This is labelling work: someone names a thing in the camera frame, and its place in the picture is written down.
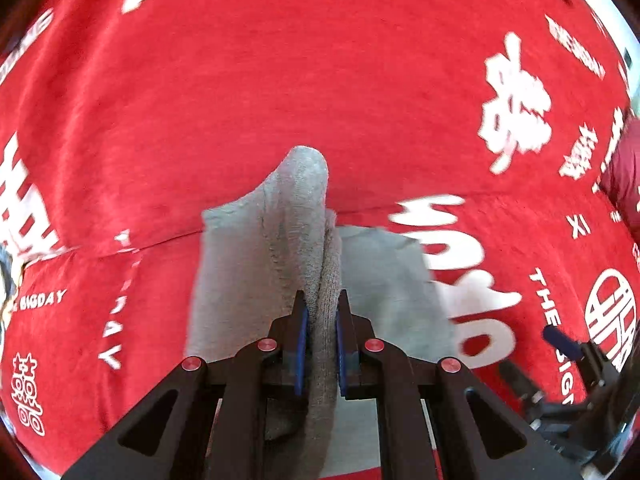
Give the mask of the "red back cushion cover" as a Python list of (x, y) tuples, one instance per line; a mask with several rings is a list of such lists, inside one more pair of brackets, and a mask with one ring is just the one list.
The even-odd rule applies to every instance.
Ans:
[(627, 103), (585, 0), (41, 0), (1, 60), (1, 238), (170, 240), (296, 145), (347, 219), (578, 195)]

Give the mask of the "grey knitted garment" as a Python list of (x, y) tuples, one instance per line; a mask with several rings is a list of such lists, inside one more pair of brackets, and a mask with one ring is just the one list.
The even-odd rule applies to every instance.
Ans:
[(186, 352), (209, 361), (233, 356), (291, 311), (296, 292), (309, 309), (308, 403), (269, 404), (268, 479), (320, 479), (380, 462), (374, 403), (338, 394), (341, 294), (408, 356), (435, 362), (456, 350), (420, 244), (382, 229), (338, 226), (326, 206), (328, 183), (322, 154), (298, 146), (253, 192), (203, 214)]

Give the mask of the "dark maroon garment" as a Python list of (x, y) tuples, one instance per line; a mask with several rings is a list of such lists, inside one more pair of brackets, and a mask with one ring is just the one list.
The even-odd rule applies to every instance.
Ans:
[(639, 118), (629, 116), (600, 182), (634, 238), (639, 237), (639, 134)]

